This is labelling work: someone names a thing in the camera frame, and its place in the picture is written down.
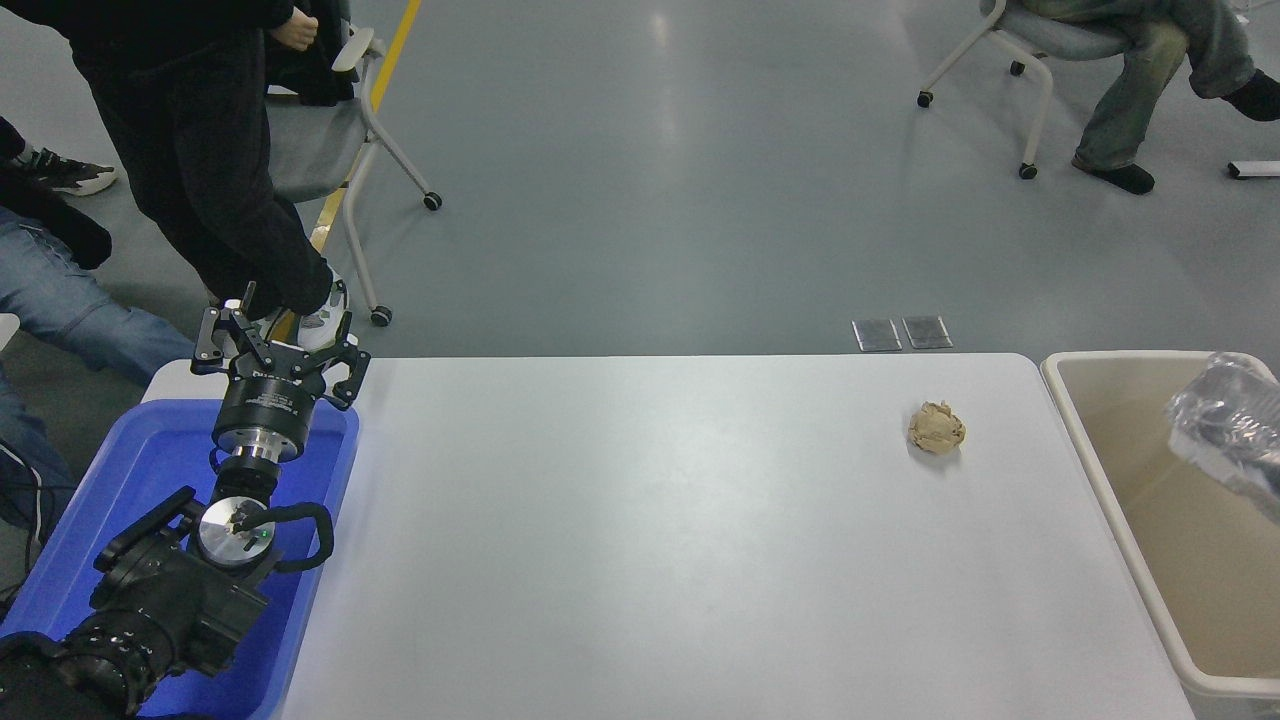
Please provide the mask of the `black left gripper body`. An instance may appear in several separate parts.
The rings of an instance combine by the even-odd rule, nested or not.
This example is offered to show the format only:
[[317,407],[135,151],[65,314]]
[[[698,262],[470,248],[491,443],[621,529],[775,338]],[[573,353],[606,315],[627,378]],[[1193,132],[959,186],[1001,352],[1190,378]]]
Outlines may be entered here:
[[273,375],[259,370],[227,372],[228,386],[212,429],[219,447],[250,445],[251,436],[275,436],[285,447],[306,446],[324,377]]

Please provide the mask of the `person's hand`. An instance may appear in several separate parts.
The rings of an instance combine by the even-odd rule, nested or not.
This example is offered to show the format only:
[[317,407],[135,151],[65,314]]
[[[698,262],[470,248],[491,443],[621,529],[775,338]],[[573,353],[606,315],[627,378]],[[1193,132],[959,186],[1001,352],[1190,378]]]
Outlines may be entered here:
[[291,8],[291,17],[268,29],[268,33],[283,47],[305,53],[317,37],[319,22],[298,6]]

